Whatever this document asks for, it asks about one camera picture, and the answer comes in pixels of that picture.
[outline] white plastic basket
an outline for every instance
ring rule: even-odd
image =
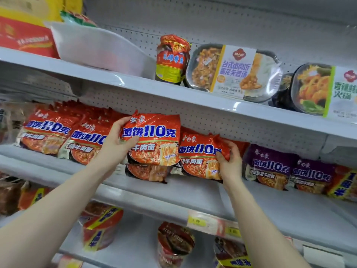
[[[156,60],[113,32],[76,24],[46,22],[62,60],[153,79]]]

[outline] hand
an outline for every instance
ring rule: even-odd
[[[131,117],[123,117],[114,122],[100,152],[88,164],[89,167],[105,170],[102,180],[108,178],[114,172],[115,168],[123,161],[128,151],[139,141],[139,136],[134,136],[125,143],[119,142],[121,127],[127,123],[130,118]]]
[[[216,157],[220,163],[223,186],[225,190],[230,193],[231,189],[234,189],[242,183],[242,158],[236,144],[226,140],[225,142],[231,149],[231,158],[229,162],[226,161],[220,152],[216,153]]]

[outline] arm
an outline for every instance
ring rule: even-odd
[[[227,162],[221,153],[217,153],[217,160],[220,163],[223,186],[230,197],[253,266],[310,268],[255,202],[242,181],[242,159],[238,147],[231,142],[229,145],[230,161]]]
[[[51,261],[98,186],[138,141],[119,144],[120,127],[129,118],[114,123],[100,153],[83,170],[0,229],[2,268],[42,268]]]

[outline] fingers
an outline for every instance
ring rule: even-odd
[[[130,138],[129,140],[127,140],[123,146],[125,146],[125,148],[127,150],[130,150],[131,148],[135,147],[136,143],[139,141],[139,136],[133,136],[132,138]]]
[[[226,159],[224,158],[224,156],[222,155],[222,153],[220,153],[220,152],[216,152],[216,158],[220,164],[227,162]]]
[[[228,140],[223,139],[224,142],[226,142],[229,146],[229,148],[231,149],[232,152],[232,156],[231,159],[235,160],[241,157],[240,153],[239,153],[239,149],[237,147],[236,144],[234,144],[233,142],[230,142]]]
[[[119,119],[113,123],[112,128],[110,129],[110,132],[107,136],[110,140],[115,140],[117,141],[119,138],[120,134],[120,129],[121,127],[127,123],[130,120],[131,117],[123,117],[122,119]]]

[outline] red logo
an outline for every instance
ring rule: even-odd
[[[357,79],[357,75],[354,73],[353,70],[349,70],[348,72],[345,72],[344,75],[343,75],[347,82],[354,82],[356,79]]]
[[[242,48],[240,48],[235,52],[233,52],[233,57],[235,60],[239,61],[240,59],[245,58],[245,52],[243,51]]]

